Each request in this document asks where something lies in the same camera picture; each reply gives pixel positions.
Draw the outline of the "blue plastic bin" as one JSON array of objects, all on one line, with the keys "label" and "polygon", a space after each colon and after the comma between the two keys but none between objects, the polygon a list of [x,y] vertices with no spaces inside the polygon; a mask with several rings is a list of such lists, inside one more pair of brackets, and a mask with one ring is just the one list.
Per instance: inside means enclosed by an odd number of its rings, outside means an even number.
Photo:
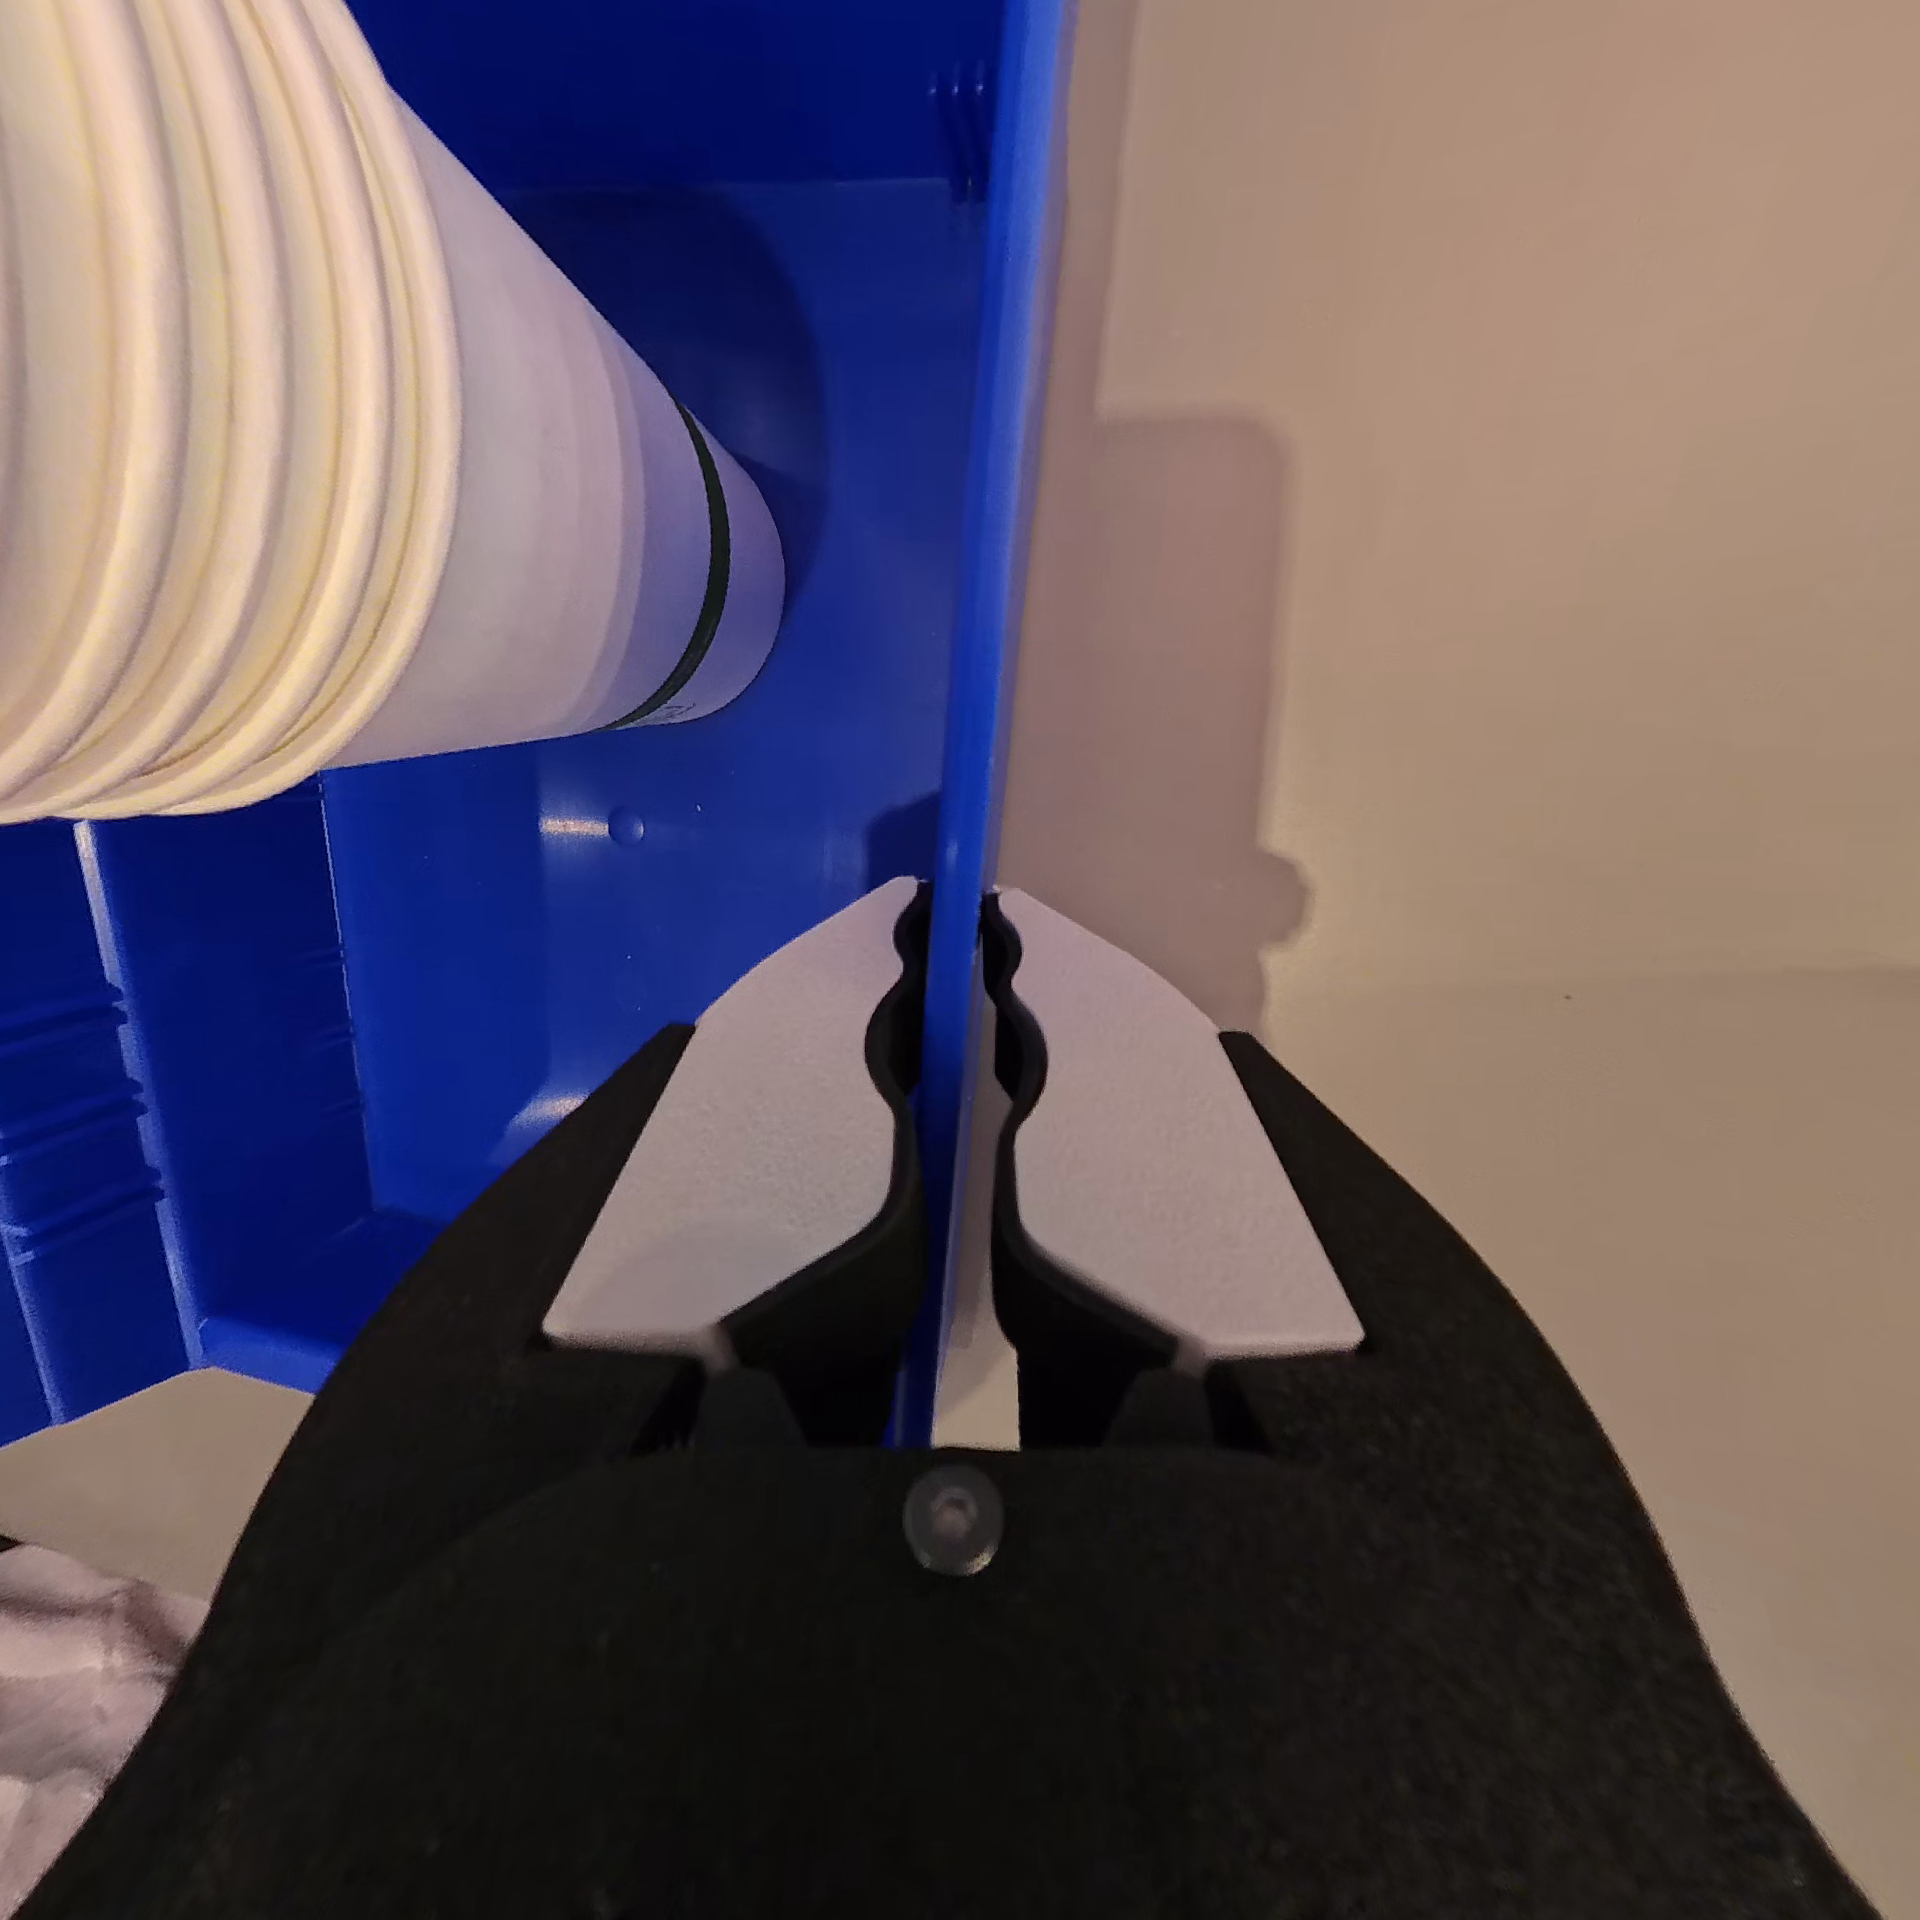
[{"label": "blue plastic bin", "polygon": [[7,1445],[201,1367],[319,1391],[627,1057],[891,878],[947,1224],[1073,8],[347,9],[755,480],[781,626],[697,722],[4,823]]}]

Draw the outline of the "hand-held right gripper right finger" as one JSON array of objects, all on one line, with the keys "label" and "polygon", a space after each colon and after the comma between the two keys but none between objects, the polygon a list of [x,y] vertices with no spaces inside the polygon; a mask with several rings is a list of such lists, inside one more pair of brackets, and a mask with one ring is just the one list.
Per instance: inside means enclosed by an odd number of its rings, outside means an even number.
[{"label": "hand-held right gripper right finger", "polygon": [[1357,1310],[1234,1065],[1140,959],[1020,890],[980,906],[992,1072],[992,1307],[1023,1453],[1212,1434],[1242,1362],[1352,1359]]}]

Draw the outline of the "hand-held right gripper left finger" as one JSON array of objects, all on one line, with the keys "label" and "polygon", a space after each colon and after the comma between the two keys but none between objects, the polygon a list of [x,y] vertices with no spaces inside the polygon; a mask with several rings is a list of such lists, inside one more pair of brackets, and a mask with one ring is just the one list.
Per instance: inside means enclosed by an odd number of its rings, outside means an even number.
[{"label": "hand-held right gripper left finger", "polygon": [[884,881],[699,1016],[546,1310],[552,1350],[756,1373],[815,1447],[884,1440],[928,1283],[928,934],[928,885]]}]

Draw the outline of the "stack of nested white cups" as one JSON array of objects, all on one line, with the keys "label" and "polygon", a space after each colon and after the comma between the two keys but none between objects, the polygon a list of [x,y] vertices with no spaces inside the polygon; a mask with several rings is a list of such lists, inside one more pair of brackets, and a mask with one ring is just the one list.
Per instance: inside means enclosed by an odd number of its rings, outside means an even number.
[{"label": "stack of nested white cups", "polygon": [[2,819],[668,730],[756,682],[755,480],[347,6],[4,6]]}]

